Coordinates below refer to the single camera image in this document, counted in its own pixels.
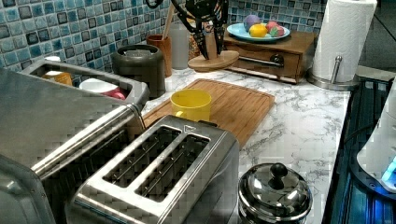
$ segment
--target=drawer knob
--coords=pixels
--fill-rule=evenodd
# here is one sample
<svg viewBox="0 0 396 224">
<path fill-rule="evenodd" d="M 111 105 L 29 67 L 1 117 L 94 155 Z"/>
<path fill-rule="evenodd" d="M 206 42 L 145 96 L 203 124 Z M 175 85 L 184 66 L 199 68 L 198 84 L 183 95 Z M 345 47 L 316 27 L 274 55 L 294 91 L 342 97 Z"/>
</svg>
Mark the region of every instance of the drawer knob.
<svg viewBox="0 0 396 224">
<path fill-rule="evenodd" d="M 276 68 L 284 67 L 284 59 L 283 59 L 283 56 L 280 54 L 272 55 L 270 58 L 270 62 L 247 58 L 247 57 L 243 57 L 243 56 L 239 56 L 239 60 L 250 62 L 250 63 L 259 63 L 260 65 L 268 66 L 268 67 L 276 67 Z"/>
</svg>

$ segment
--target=kitchen counter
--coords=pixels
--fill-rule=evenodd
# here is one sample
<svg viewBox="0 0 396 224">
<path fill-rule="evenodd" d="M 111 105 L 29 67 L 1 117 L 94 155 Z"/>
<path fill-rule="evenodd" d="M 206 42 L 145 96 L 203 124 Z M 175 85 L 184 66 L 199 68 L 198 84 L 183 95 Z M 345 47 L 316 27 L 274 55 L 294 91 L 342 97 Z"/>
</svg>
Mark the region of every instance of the kitchen counter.
<svg viewBox="0 0 396 224">
<path fill-rule="evenodd" d="M 327 91 L 305 80 L 291 85 L 227 70 L 212 73 L 173 70 L 173 75 L 165 80 L 166 93 L 147 102 L 142 114 L 197 78 L 232 83 L 275 96 L 274 106 L 240 151 L 239 176 L 259 163 L 284 163 L 307 181 L 314 195 L 306 223 L 321 223 L 350 93 Z"/>
</svg>

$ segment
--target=black canister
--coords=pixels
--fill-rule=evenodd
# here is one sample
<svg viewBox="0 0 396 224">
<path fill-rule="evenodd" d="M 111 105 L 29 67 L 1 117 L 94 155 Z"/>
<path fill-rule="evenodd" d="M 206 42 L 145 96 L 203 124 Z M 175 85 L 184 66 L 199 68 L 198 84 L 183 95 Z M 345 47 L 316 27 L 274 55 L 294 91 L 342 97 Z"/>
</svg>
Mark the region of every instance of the black canister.
<svg viewBox="0 0 396 224">
<path fill-rule="evenodd" d="M 145 82 L 155 99 L 165 93 L 165 61 L 160 49 L 151 45 L 125 46 L 111 55 L 113 71 L 122 77 Z"/>
</svg>

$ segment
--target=plate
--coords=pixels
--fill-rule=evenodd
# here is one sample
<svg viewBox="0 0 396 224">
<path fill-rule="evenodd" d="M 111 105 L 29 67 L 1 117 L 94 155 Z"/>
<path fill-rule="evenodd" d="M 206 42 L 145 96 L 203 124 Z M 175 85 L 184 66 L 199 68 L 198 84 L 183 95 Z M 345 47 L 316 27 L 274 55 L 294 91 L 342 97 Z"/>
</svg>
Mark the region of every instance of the plate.
<svg viewBox="0 0 396 224">
<path fill-rule="evenodd" d="M 227 27 L 228 33 L 231 35 L 234 35 L 236 37 L 239 37 L 241 39 L 246 39 L 250 41 L 255 41 L 255 42 L 260 42 L 260 41 L 275 41 L 281 38 L 284 38 L 290 34 L 290 30 L 288 28 L 283 27 L 285 30 L 285 34 L 282 36 L 278 37 L 271 37 L 269 34 L 267 34 L 265 37 L 251 37 L 248 32 L 245 31 L 245 26 L 244 23 L 236 23 L 233 25 L 230 25 Z"/>
</svg>

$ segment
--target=stovetop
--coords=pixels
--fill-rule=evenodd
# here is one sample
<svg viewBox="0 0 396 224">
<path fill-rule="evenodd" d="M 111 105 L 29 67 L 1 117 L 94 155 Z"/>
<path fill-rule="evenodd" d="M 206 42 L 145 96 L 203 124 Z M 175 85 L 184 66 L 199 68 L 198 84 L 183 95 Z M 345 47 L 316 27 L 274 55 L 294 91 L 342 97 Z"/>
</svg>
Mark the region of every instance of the stovetop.
<svg viewBox="0 0 396 224">
<path fill-rule="evenodd" d="M 358 178 L 354 155 L 380 118 L 391 81 L 362 78 L 351 94 L 322 223 L 396 223 L 396 200 L 384 197 Z"/>
</svg>

